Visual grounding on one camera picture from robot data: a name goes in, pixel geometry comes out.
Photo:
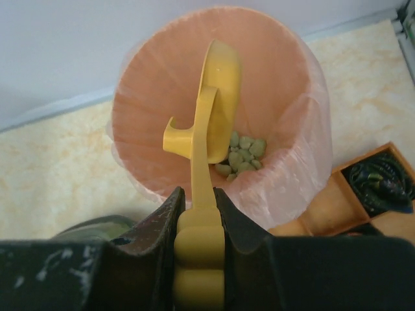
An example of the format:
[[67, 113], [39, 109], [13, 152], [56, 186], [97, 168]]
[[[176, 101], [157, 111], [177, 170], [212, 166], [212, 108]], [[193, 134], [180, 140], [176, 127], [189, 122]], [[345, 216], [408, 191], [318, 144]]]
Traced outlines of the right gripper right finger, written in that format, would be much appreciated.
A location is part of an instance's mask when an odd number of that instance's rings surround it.
[[226, 310], [413, 310], [414, 245], [384, 235], [274, 236], [215, 189]]

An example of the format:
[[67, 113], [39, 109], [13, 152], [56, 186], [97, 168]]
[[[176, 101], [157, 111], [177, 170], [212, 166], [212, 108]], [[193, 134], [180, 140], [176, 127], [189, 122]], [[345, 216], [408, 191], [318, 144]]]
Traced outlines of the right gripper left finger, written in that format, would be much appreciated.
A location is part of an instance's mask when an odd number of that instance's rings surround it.
[[172, 310], [173, 242], [185, 193], [105, 240], [1, 242], [2, 310]]

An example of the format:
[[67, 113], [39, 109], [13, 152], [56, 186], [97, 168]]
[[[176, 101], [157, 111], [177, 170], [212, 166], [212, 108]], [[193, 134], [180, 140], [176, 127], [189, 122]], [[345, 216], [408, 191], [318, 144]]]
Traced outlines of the dark grey litter box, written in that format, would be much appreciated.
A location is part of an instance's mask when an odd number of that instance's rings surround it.
[[59, 240], [113, 240], [129, 231], [136, 221], [117, 214], [94, 218], [58, 233]]

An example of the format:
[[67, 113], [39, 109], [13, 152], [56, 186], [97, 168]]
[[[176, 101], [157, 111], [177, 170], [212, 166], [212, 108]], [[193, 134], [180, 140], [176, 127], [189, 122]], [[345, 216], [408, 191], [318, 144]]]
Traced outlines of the yellow litter scoop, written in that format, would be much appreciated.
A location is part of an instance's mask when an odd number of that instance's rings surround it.
[[204, 58], [192, 127], [171, 118], [163, 149], [190, 160], [191, 207], [177, 222], [172, 295], [177, 310], [222, 310], [225, 298], [225, 235], [209, 166], [228, 154], [241, 92], [237, 51], [213, 40]]

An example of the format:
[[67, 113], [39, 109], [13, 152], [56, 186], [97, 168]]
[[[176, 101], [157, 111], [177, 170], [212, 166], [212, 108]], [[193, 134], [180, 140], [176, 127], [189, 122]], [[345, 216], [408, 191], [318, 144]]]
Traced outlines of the green litter clumps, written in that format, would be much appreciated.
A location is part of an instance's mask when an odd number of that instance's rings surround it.
[[227, 181], [233, 181], [239, 174], [263, 168], [261, 159], [265, 155], [267, 142], [233, 131], [228, 153], [224, 160], [214, 164], [215, 171]]

